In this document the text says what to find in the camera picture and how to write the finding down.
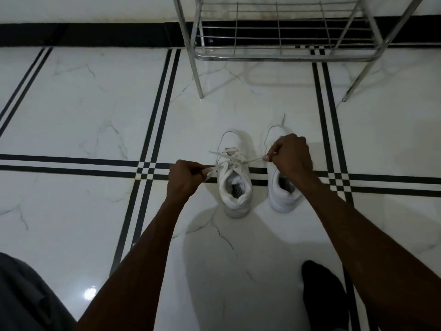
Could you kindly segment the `person's left forearm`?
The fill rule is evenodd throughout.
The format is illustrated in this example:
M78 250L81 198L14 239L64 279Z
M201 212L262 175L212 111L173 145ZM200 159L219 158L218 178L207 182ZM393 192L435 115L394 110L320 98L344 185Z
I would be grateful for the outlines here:
M178 217L190 195L168 195L134 248L91 301L74 331L153 331Z

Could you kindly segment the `person's black sock foot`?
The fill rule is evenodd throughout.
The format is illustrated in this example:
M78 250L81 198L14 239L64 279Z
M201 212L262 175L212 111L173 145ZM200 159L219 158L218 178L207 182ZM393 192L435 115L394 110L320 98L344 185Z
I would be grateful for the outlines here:
M301 274L311 331L349 331L348 297L339 278L311 260L302 264Z

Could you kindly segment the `person's left hand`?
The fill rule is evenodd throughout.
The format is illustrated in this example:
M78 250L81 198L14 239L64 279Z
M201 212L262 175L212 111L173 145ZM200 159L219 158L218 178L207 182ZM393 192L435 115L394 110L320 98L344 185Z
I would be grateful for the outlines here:
M203 183L200 176L193 176L188 161L178 160L170 166L166 200L171 203L186 203Z

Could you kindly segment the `metal shoe rack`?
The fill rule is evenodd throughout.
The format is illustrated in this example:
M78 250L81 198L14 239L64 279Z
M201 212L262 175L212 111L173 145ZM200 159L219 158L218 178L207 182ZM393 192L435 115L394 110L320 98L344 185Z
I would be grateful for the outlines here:
M195 0L188 26L173 0L193 79L204 98L196 61L365 63L347 101L423 0L411 0L386 35L367 0Z

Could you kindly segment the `white shoelace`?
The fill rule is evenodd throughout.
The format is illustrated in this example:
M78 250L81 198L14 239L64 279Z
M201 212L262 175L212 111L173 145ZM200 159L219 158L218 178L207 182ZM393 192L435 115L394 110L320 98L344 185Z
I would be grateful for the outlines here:
M217 155L219 158L226 159L228 167L238 167L240 170L243 166L245 166L245 165L248 166L250 163L267 162L265 160L265 156L257 157L257 158L253 158L253 159L241 159L238 156L228 154L227 151L223 151L223 152L208 151L208 152L210 154ZM222 167L223 167L223 164L218 163L216 166L208 168L206 178L203 182L208 182L208 180L213 178L215 173L219 172Z

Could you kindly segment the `person's grey trouser leg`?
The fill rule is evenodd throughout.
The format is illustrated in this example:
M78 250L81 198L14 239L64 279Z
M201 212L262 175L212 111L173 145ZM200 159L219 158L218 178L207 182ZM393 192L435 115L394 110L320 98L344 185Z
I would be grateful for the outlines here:
M0 331L72 331L75 325L32 267L0 252Z

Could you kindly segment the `white sneaker with label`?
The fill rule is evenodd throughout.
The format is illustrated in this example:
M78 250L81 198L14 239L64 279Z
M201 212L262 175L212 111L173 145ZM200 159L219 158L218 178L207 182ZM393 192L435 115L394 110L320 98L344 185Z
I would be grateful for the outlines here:
M246 144L237 130L225 132L220 140L217 152L248 159ZM245 217L251 209L252 183L249 166L228 167L227 160L217 156L216 165L223 167L217 172L218 192L225 213L231 218Z

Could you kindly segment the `person's right hand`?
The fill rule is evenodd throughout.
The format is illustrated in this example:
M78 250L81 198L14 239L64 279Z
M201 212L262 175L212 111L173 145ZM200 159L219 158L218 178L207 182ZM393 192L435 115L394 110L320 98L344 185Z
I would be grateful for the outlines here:
M300 188L302 181L313 173L313 162L305 137L294 133L283 136L287 138L288 163L276 168L285 175L291 183Z

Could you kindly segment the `person's right forearm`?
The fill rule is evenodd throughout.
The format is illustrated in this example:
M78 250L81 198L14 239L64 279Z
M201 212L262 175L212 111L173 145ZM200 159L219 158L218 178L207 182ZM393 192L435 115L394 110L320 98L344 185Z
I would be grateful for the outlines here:
M292 178L381 331L441 331L441 278L313 173Z

